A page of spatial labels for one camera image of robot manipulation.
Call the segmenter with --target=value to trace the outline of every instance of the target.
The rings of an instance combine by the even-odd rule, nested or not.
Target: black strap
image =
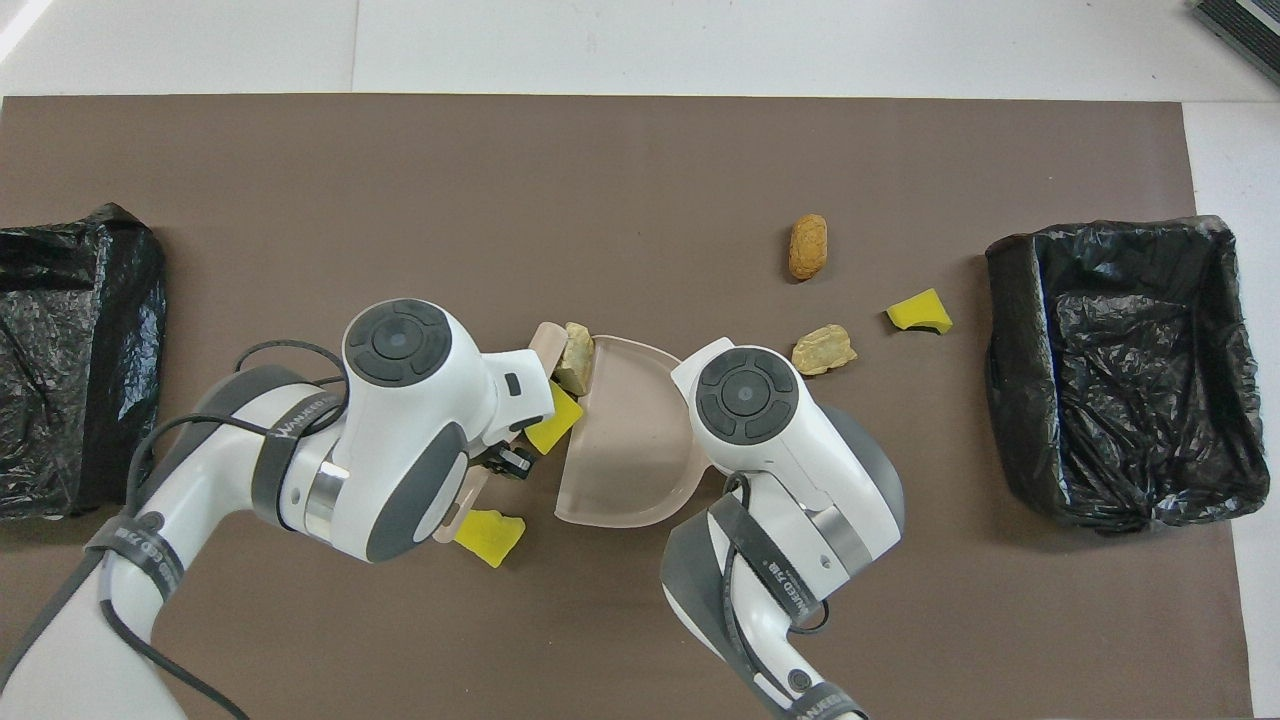
[[[791,616],[791,624],[803,625],[813,618],[822,603],[746,507],[726,495],[712,505],[712,516],[773,600]]]
[[[728,557],[724,562],[724,582],[721,585],[721,611],[724,615],[724,635],[728,638],[730,646],[737,652],[745,662],[750,674],[759,674],[771,685],[773,685],[780,693],[786,694],[786,688],[782,683],[773,676],[773,673],[765,667],[764,662],[760,660],[751,646],[746,643],[746,638],[742,637],[742,629],[737,624],[737,614],[733,612],[733,559],[737,557],[739,552],[735,548],[730,548]],[[742,678],[748,683],[754,680],[750,676]]]
[[[833,720],[846,712],[867,717],[863,708],[845,694],[845,691],[831,683],[818,683],[791,705],[787,717],[794,720]]]
[[[253,466],[253,482],[250,486],[253,512],[259,518],[292,530],[280,515],[280,486],[284,484],[284,474],[289,470],[289,462],[293,462],[293,454],[298,448],[302,433],[340,404],[342,398],[337,395],[317,392],[305,397],[271,425],[271,430],[262,438],[262,448]]]
[[[84,550],[110,550],[133,562],[151,578],[160,597],[168,601],[178,589],[184,569],[182,559],[159,533],[163,524],[164,518],[159,512],[147,512],[141,518],[116,515],[102,525]]]

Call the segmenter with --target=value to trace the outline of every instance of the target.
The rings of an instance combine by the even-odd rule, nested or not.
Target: white floor tile
[[[1280,100],[1183,0],[362,0],[353,88]]]
[[[55,0],[0,64],[0,95],[347,91],[356,8]]]
[[[1184,106],[1196,206],[1236,236],[1240,296],[1258,360],[1271,471],[1280,451],[1280,104]],[[1280,716],[1280,497],[1231,521],[1249,643],[1253,714]]]

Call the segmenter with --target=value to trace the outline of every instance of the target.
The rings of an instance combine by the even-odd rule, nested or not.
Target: black control button
[[[726,350],[713,357],[712,361],[703,368],[703,374],[699,378],[699,382],[708,387],[718,386],[730,370],[736,370],[742,365],[746,365],[748,357],[750,357],[750,355],[745,350],[737,347],[733,350]]]
[[[730,413],[750,418],[769,404],[769,383],[755,370],[739,370],[721,387],[721,401]]]
[[[726,439],[737,430],[737,423],[728,416],[727,413],[719,409],[719,404],[716,402],[716,396],[712,393],[704,393],[698,398],[698,414],[703,420],[716,430],[717,434],[724,437]]]
[[[449,354],[451,336],[443,328],[428,328],[422,337],[422,345],[413,357],[410,359],[410,368],[415,374],[430,375],[440,369],[444,359]]]
[[[392,304],[392,310],[401,313],[403,315],[412,315],[422,322],[424,325],[439,325],[444,324],[444,313],[434,305],[428,305],[421,300],[398,300]]]
[[[795,670],[787,673],[787,684],[791,685],[797,693],[803,693],[813,687],[813,678],[808,673],[796,667]]]
[[[403,360],[422,347],[422,329],[416,320],[387,318],[374,331],[374,350],[389,360]]]
[[[374,332],[374,325],[378,324],[375,318],[362,316],[351,325],[351,331],[347,332],[347,345],[351,347],[360,347],[369,342],[369,336]]]
[[[783,400],[776,400],[769,406],[768,413],[746,424],[746,437],[748,439],[760,439],[776,436],[782,432],[782,428],[787,427],[787,420],[790,419],[791,405]]]
[[[375,352],[361,352],[353,363],[356,369],[375,380],[398,383],[404,379],[404,364],[379,357]]]
[[[791,374],[791,368],[780,360],[777,356],[768,352],[758,352],[755,355],[755,366],[764,370],[769,379],[773,380],[773,389],[778,392],[791,392],[796,388],[795,375]]]

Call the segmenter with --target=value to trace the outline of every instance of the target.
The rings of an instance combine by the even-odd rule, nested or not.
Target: oval brown object
[[[805,215],[791,228],[787,268],[796,279],[806,281],[827,264],[827,219]]]

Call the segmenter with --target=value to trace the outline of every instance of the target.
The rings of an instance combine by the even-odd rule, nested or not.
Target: small black part
[[[750,418],[769,404],[769,383],[765,377],[754,370],[744,369],[733,373],[721,387],[721,401],[730,413],[740,418]]]
[[[730,370],[746,365],[746,359],[750,356],[749,352],[750,351],[741,347],[721,352],[713,357],[705,368],[703,368],[701,377],[698,378],[698,382],[708,387],[718,386]]]
[[[385,357],[380,357],[367,350],[357,355],[352,365],[355,365],[357,370],[361,370],[362,374],[367,375],[367,379],[374,382],[374,384],[398,383],[404,379],[403,364],[387,360]]]
[[[485,468],[494,473],[527,480],[536,457],[527,450],[513,448],[503,441],[485,451],[481,461]]]
[[[749,439],[758,439],[765,436],[774,436],[786,427],[790,419],[791,405],[785,400],[776,400],[764,415],[746,424],[746,437]]]
[[[417,318],[424,325],[442,325],[445,323],[444,313],[439,307],[421,300],[397,300],[392,304],[392,309],[402,315]]]
[[[698,415],[723,439],[731,438],[737,430],[737,423],[719,409],[716,395],[710,392],[698,396]]]
[[[803,693],[813,687],[813,678],[810,678],[809,674],[805,673],[804,670],[796,667],[790,674],[787,674],[787,684],[790,684],[791,689],[794,689],[795,692]]]
[[[777,356],[768,352],[759,352],[755,355],[755,366],[764,370],[764,374],[769,375],[773,380],[773,389],[778,392],[791,392],[796,388],[795,375],[791,374],[791,368],[787,368],[786,363],[780,360]]]
[[[140,515],[138,523],[141,523],[143,528],[156,533],[160,532],[160,528],[164,528],[164,515],[156,510],[151,510]]]
[[[351,325],[349,331],[347,331],[347,346],[360,347],[361,345],[369,342],[369,336],[372,333],[374,323],[366,322],[365,318],[361,318]]]
[[[543,416],[541,415],[534,415],[532,418],[526,418],[526,419],[524,419],[524,420],[521,420],[518,423],[513,423],[507,429],[509,429],[513,433],[518,433],[520,430],[522,430],[522,429],[525,429],[525,428],[527,428],[530,425],[536,425],[538,423],[541,423],[541,421],[543,421]]]
[[[449,347],[452,347],[452,336],[449,336],[447,327],[440,325],[428,328],[425,337],[422,338],[422,346],[410,360],[410,368],[412,368],[413,373],[417,375],[433,375],[440,369],[440,365],[444,365],[444,360],[448,357]]]

